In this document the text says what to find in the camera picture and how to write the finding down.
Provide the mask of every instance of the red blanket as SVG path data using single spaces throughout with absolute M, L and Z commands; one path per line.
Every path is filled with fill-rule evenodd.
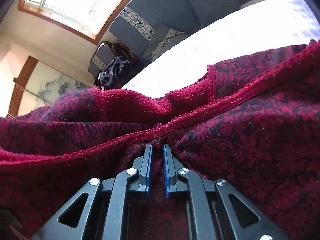
M 320 43 L 208 66 L 199 82 L 150 99 L 73 91 L 0 118 L 0 208 L 32 236 L 90 178 L 108 179 L 154 145 L 151 194 L 130 239 L 187 239 L 185 204 L 167 199 L 162 147 L 202 178 L 225 178 L 291 239 L 318 239 Z

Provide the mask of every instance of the white bedsheet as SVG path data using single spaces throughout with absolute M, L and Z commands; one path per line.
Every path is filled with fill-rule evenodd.
M 123 89 L 150 98 L 181 89 L 207 65 L 266 49 L 320 39 L 320 25 L 304 0 L 266 0 L 236 11 L 185 39 L 147 66 Z

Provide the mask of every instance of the gray sofa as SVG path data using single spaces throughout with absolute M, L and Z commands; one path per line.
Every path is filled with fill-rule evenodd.
M 247 1 L 237 0 L 239 8 L 233 11 Z M 226 7 L 228 1 L 216 4 Z M 109 31 L 142 58 L 159 23 L 185 34 L 193 34 L 203 27 L 189 0 L 132 0 L 114 20 Z

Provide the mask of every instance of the metal screw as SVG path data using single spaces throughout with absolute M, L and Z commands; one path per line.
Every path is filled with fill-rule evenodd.
M 217 179 L 217 184 L 219 186 L 224 186 L 227 184 L 227 181 L 225 179 Z
M 186 174 L 189 173 L 189 170 L 188 170 L 187 168 L 181 168 L 181 169 L 179 170 L 179 173 L 182 174 L 182 175 L 186 175 Z
M 137 173 L 137 169 L 135 169 L 135 168 L 127 169 L 127 173 L 128 173 L 129 175 L 136 174 L 136 173 Z
M 100 180 L 98 178 L 92 178 L 89 180 L 90 185 L 95 186 L 98 185 Z
M 263 235 L 260 240 L 272 240 L 273 238 L 269 235 Z

